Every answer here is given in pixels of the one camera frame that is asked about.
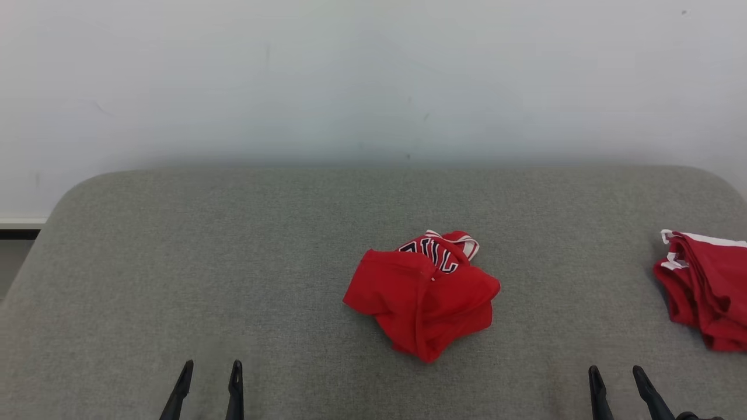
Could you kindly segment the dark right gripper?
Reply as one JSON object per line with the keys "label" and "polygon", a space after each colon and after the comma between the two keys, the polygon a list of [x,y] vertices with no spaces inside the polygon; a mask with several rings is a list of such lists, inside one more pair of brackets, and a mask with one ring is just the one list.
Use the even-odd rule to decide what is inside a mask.
{"label": "dark right gripper", "polygon": [[[601,376],[600,370],[596,365],[592,365],[588,370],[589,389],[591,396],[591,410],[593,420],[614,420],[608,403],[608,390]],[[724,420],[722,417],[713,416],[710,418],[699,417],[694,412],[681,412],[677,417],[673,415],[664,399],[654,387],[651,380],[646,375],[645,370],[640,365],[633,366],[633,378],[637,385],[640,398],[645,401],[648,411],[653,420]]]}

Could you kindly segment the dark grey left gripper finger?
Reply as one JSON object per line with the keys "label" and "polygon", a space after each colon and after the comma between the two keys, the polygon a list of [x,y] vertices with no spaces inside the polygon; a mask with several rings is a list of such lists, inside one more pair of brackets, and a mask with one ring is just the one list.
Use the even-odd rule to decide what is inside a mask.
{"label": "dark grey left gripper finger", "polygon": [[170,396],[165,404],[165,408],[159,417],[160,420],[179,420],[183,401],[190,391],[190,381],[193,372],[194,361],[188,360],[185,362],[183,369],[176,380],[175,386],[173,386]]}
{"label": "dark grey left gripper finger", "polygon": [[243,396],[243,366],[240,360],[232,365],[228,384],[229,402],[226,410],[226,420],[245,419],[245,397]]}

